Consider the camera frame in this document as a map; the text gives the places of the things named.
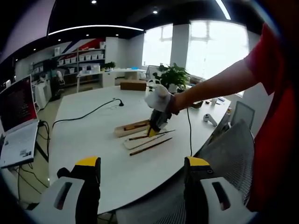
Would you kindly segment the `person's right hand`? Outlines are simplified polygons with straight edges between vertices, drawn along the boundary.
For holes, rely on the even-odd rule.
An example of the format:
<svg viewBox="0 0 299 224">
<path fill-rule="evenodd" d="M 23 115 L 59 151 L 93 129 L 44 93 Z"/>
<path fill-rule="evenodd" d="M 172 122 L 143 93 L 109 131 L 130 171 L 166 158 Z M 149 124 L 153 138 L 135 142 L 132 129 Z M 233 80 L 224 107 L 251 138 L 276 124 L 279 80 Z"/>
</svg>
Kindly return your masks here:
<svg viewBox="0 0 299 224">
<path fill-rule="evenodd" d="M 157 84 L 147 93 L 145 103 L 152 110 L 151 115 L 155 113 L 178 114 L 179 109 L 175 109 L 175 96 L 171 94 L 166 87 Z"/>
</svg>

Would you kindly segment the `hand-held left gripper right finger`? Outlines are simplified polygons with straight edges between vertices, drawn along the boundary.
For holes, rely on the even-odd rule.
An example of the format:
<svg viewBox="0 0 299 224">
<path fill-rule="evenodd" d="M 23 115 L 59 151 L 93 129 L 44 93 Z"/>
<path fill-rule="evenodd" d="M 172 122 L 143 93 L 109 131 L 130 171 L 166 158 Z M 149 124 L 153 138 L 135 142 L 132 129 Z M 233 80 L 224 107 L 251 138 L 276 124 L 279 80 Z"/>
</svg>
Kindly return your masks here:
<svg viewBox="0 0 299 224">
<path fill-rule="evenodd" d="M 184 173 L 187 224 L 249 224 L 256 216 L 243 204 L 241 193 L 217 177 L 204 159 L 185 157 Z"/>
</svg>

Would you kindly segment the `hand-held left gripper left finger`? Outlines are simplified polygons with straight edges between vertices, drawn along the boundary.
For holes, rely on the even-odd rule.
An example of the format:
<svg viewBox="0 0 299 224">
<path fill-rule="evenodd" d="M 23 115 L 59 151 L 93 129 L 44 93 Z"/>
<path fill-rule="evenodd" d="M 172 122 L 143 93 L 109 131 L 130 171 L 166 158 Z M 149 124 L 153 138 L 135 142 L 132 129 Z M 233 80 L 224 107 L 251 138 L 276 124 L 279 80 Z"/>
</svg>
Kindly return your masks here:
<svg viewBox="0 0 299 224">
<path fill-rule="evenodd" d="M 100 200 L 101 158 L 87 157 L 73 169 L 61 168 L 58 179 L 31 211 L 36 224 L 95 224 Z"/>
</svg>

